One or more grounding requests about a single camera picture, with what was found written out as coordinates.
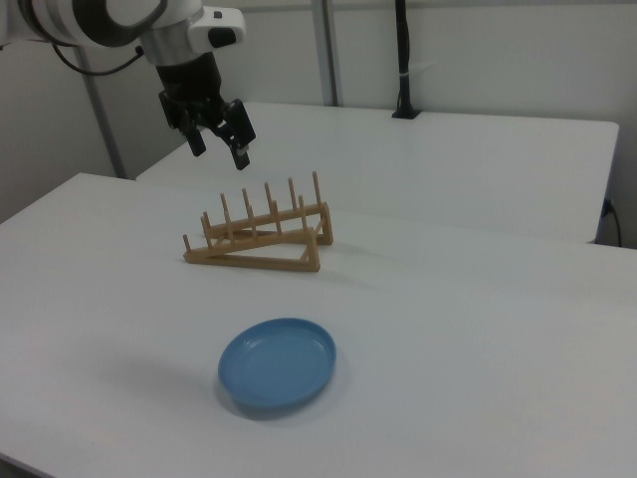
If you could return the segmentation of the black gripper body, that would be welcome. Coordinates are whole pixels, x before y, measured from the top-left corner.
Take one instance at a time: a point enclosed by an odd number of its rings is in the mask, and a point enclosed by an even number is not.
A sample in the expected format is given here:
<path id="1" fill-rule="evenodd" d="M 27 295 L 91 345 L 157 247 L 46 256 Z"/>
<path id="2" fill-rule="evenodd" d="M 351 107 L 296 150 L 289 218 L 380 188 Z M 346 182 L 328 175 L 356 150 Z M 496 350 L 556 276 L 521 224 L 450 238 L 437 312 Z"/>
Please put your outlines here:
<path id="1" fill-rule="evenodd" d="M 173 66 L 157 66 L 163 85 L 159 94 L 168 125 L 186 132 L 197 125 L 222 123 L 226 102 L 220 94 L 221 76 L 214 55 Z"/>

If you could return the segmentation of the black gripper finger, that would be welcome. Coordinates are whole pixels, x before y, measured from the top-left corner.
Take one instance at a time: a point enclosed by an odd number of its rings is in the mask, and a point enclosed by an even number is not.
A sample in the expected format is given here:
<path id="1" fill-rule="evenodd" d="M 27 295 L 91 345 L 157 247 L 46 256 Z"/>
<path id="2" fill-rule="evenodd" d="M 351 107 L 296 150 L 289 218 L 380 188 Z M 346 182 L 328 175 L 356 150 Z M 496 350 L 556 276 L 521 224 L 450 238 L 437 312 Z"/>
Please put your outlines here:
<path id="1" fill-rule="evenodd" d="M 245 169 L 250 164 L 248 150 L 256 133 L 240 100 L 223 105 L 221 121 L 214 127 L 214 133 L 230 148 L 235 167 Z"/>
<path id="2" fill-rule="evenodd" d="M 184 126 L 184 135 L 190 146 L 191 152 L 195 157 L 198 157 L 206 151 L 206 145 L 197 122 L 191 117 L 190 113 L 185 114 Z"/>

